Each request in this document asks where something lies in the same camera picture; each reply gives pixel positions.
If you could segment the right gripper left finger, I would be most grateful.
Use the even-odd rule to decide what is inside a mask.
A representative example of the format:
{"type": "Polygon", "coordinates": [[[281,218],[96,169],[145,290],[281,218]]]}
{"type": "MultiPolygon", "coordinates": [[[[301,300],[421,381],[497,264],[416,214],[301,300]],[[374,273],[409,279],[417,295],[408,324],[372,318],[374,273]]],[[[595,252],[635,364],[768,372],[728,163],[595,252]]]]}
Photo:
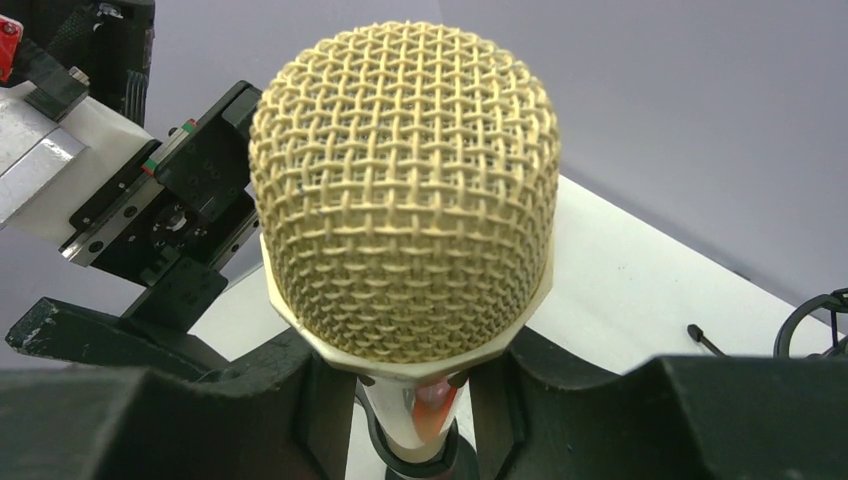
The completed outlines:
{"type": "Polygon", "coordinates": [[[208,378],[6,371],[5,479],[341,479],[354,375],[286,332],[208,378]]]}

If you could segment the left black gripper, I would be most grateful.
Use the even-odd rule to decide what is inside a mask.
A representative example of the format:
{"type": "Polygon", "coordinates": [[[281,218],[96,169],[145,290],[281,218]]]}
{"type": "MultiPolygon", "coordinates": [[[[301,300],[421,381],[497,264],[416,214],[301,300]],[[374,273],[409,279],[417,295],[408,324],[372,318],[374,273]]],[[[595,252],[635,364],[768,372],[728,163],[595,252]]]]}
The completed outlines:
{"type": "Polygon", "coordinates": [[[185,332],[227,286],[221,269],[259,226],[246,191],[259,97],[236,82],[199,119],[147,142],[71,215],[62,256],[142,286],[129,319],[44,297],[7,332],[14,351],[188,381],[228,367],[185,332]]]}

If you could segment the clip mic stand round base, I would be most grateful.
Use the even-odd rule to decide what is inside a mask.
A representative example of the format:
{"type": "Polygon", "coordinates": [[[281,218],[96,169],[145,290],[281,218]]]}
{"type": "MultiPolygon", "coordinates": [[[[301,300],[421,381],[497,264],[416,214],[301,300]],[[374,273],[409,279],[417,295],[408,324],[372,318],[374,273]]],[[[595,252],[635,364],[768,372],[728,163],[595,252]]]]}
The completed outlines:
{"type": "Polygon", "coordinates": [[[377,379],[357,384],[369,437],[386,479],[472,480],[477,454],[460,432],[457,411],[465,392],[451,377],[429,382],[377,379]]]}

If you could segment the cream white microphone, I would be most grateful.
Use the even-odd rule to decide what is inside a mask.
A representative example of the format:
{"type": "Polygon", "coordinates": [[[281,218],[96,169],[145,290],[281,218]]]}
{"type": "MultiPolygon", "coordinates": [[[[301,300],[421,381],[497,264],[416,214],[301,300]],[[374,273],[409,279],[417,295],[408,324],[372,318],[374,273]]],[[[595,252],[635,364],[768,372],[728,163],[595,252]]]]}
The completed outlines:
{"type": "Polygon", "coordinates": [[[365,385],[465,385],[551,289],[558,122],[492,41],[426,22],[321,40],[262,93],[248,152],[272,306],[365,385]]]}

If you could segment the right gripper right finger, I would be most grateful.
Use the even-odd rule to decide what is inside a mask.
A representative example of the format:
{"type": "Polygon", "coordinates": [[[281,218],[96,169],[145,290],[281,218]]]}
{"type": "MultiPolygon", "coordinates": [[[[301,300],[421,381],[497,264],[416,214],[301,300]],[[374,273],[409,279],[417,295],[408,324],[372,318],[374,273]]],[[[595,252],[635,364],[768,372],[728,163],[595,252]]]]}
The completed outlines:
{"type": "Polygon", "coordinates": [[[616,375],[523,329],[475,367],[484,479],[843,479],[843,360],[661,356],[616,375]]]}

